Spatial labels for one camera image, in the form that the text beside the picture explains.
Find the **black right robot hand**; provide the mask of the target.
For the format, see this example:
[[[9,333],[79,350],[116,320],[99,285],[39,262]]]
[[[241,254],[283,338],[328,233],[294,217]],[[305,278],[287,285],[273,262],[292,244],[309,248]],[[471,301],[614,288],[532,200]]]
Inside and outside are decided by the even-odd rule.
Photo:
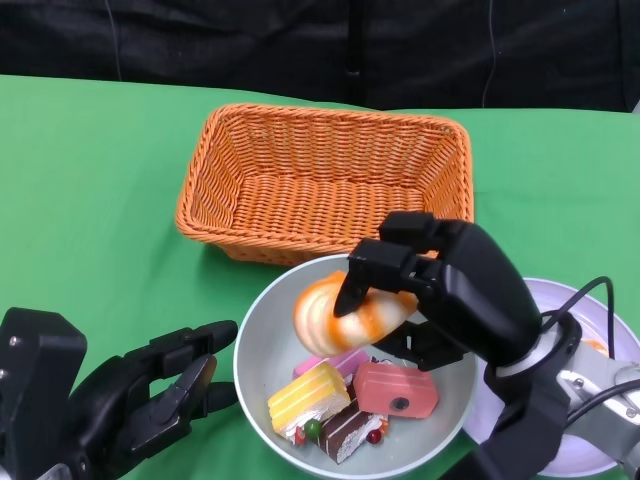
[[[541,314],[520,273],[480,226],[394,211],[348,257],[334,313],[343,317],[371,289],[409,292],[425,323],[404,322],[375,347],[434,370],[473,353],[504,367],[526,357],[542,330]]]

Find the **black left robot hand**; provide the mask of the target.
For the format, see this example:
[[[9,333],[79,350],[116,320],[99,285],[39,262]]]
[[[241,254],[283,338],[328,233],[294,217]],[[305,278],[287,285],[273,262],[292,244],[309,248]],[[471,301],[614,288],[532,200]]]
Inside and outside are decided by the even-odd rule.
[[[191,432],[191,423],[234,405],[231,382],[216,382],[216,353],[235,322],[183,328],[114,356],[70,396],[66,432],[74,479],[119,479]]]

